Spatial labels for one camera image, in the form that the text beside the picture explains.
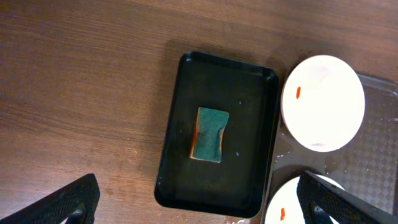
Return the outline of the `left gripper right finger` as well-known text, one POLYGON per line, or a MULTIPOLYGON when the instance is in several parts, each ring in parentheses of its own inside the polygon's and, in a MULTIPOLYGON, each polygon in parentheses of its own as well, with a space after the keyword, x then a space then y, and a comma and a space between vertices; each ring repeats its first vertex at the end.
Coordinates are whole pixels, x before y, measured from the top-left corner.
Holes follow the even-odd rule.
POLYGON ((397 217, 355 197, 317 175, 300 175, 297 197, 306 224, 372 223, 397 224, 397 217))

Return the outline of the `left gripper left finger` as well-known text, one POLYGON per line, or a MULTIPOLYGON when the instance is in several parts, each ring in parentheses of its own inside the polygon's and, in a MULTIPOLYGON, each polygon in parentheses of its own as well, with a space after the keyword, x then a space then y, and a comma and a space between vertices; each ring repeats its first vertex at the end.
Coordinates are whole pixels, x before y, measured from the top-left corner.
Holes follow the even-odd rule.
POLYGON ((1 219, 1 223, 93 224, 100 199, 94 174, 86 174, 50 195, 1 219))

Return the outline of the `white plate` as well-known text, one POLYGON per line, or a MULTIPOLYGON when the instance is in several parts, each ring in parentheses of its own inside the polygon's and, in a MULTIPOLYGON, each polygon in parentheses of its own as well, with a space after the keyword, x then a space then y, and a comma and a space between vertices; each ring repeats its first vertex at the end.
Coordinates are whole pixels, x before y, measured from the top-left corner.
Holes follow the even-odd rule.
POLYGON ((300 177, 295 177, 280 187, 269 202, 264 224, 305 224, 297 197, 300 177))
POLYGON ((365 96, 350 65, 331 55, 316 55, 291 71, 280 105, 284 124, 299 144, 331 152, 347 145, 359 131, 365 96))

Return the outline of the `green and yellow sponge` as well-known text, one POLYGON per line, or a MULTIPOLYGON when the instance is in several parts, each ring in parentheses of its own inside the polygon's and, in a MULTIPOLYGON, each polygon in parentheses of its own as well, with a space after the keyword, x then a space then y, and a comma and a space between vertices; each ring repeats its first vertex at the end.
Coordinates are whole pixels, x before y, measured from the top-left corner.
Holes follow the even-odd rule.
POLYGON ((190 151, 190 158, 220 163, 222 142, 229 113, 212 108, 199 107, 190 151))

